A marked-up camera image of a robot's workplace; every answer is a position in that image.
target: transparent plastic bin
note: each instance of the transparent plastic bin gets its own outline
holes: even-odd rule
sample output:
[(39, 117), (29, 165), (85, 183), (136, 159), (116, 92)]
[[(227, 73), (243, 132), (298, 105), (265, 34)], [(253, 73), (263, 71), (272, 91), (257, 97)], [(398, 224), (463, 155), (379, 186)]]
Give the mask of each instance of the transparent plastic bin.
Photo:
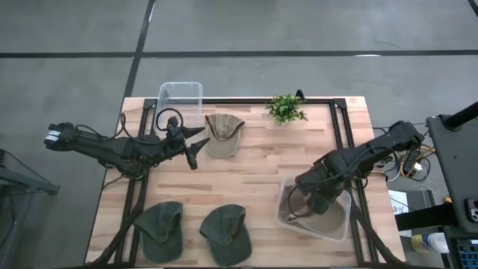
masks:
[[(205, 120), (202, 118), (202, 85), (199, 82), (166, 82), (159, 88), (158, 104), (156, 105), (156, 118), (159, 111), (165, 108), (175, 108), (181, 112), (185, 127), (203, 127)], [(166, 128), (167, 120), (176, 116), (174, 111), (165, 111), (159, 118), (159, 127)], [(155, 131), (163, 135), (156, 124)]]
[(336, 201), (330, 205), (329, 210), (322, 214), (313, 214), (311, 217), (300, 217), (287, 221), (291, 214), (288, 210), (287, 196), (294, 186), (294, 179), (289, 177), (282, 181), (279, 197), (276, 203), (276, 220), (284, 228), (301, 232), (315, 238), (326, 238), (336, 242), (342, 242), (349, 232), (350, 208), (352, 200), (350, 194), (343, 191)]

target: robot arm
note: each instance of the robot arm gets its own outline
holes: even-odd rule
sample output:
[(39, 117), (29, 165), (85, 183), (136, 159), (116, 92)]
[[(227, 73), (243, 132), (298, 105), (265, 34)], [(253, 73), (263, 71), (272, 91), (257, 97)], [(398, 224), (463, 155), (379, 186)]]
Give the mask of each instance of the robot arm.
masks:
[(417, 149), (424, 140), (410, 122), (399, 121), (389, 131), (352, 149), (336, 149), (314, 162), (296, 177), (297, 189), (307, 198), (308, 207), (323, 214), (344, 190), (344, 183), (366, 177), (373, 165), (396, 151)]
[(186, 139), (200, 133), (204, 128), (178, 126), (178, 120), (168, 120), (165, 139), (156, 135), (141, 137), (105, 137), (95, 132), (79, 130), (71, 123), (51, 124), (43, 141), (47, 149), (54, 151), (76, 151), (90, 156), (108, 167), (114, 166), (129, 178), (138, 178), (143, 169), (157, 166), (162, 161), (177, 155), (186, 155), (192, 170), (197, 168), (196, 154), (209, 139), (193, 143), (189, 147)]

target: concrete floor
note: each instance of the concrete floor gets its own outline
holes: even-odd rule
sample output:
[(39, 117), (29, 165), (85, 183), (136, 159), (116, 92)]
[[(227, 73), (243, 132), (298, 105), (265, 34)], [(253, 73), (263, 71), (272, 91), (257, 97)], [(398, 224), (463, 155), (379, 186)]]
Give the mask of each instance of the concrete floor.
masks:
[[(147, 2), (0, 1), (0, 53), (133, 52)], [(478, 49), (477, 26), (466, 0), (158, 0), (145, 51)], [(113, 134), (131, 62), (0, 58), (0, 147), (61, 185), (56, 197), (35, 198), (12, 268), (83, 262), (105, 170), (42, 141), (49, 123), (63, 121)], [(132, 96), (157, 96), (165, 81), (199, 81), (205, 96), (300, 88), (365, 96), (372, 123), (389, 126), (476, 101), (477, 66), (478, 56), (143, 59)], [(431, 161), (441, 202), (447, 189)], [(390, 189), (414, 185), (400, 179)]]

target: wooden tabletop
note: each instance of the wooden tabletop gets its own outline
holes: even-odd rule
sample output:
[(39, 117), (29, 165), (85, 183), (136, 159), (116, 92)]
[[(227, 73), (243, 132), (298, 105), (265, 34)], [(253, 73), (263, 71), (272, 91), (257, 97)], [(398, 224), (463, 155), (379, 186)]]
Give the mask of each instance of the wooden tabletop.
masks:
[[(347, 100), (356, 145), (372, 139), (372, 126), (364, 97), (344, 98)], [(132, 135), (137, 134), (143, 100), (144, 98), (127, 98), (123, 103), (122, 111), (127, 117), (126, 127)], [(184, 156), (175, 157), (172, 161), (165, 161), (152, 168), (146, 208), (169, 200), (184, 204), (184, 251), (179, 260), (163, 266), (216, 266), (205, 239), (199, 234), (199, 226), (209, 212), (229, 203), (246, 208), (245, 222), (252, 240), (252, 255), (239, 266), (356, 265), (351, 232), (345, 241), (337, 243), (282, 228), (276, 222), (274, 206), (280, 182), (287, 176), (303, 173), (313, 161), (336, 148), (329, 106), (303, 105), (302, 109), (307, 113), (307, 122), (297, 121), (287, 126), (278, 126), (267, 115), (263, 105), (202, 106), (203, 114), (234, 114), (246, 124), (242, 129), (238, 150), (230, 158), (212, 158), (202, 150), (198, 154), (197, 170), (189, 169)], [(195, 120), (184, 117), (185, 126), (189, 120)], [(340, 112), (338, 118), (344, 145), (347, 145)], [(109, 170), (105, 182), (118, 176), (117, 171)], [(121, 179), (102, 192), (86, 262), (97, 258), (118, 231), (127, 186), (128, 180)], [(373, 228), (394, 255), (405, 260), (383, 177), (369, 177), (365, 193)], [(128, 236), (125, 259), (129, 253), (130, 240), (131, 236)], [(363, 230), (361, 241), (368, 260)], [(144, 258), (139, 249), (136, 266), (151, 265), (153, 264)]]

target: green plant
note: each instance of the green plant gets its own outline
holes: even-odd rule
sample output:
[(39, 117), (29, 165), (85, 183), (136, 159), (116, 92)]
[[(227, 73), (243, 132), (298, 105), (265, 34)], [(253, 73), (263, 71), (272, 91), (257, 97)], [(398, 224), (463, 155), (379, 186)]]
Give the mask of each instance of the green plant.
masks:
[(274, 96), (266, 109), (278, 124), (284, 125), (293, 120), (307, 120), (304, 111), (299, 110), (300, 104), (302, 104), (300, 98), (291, 94)]

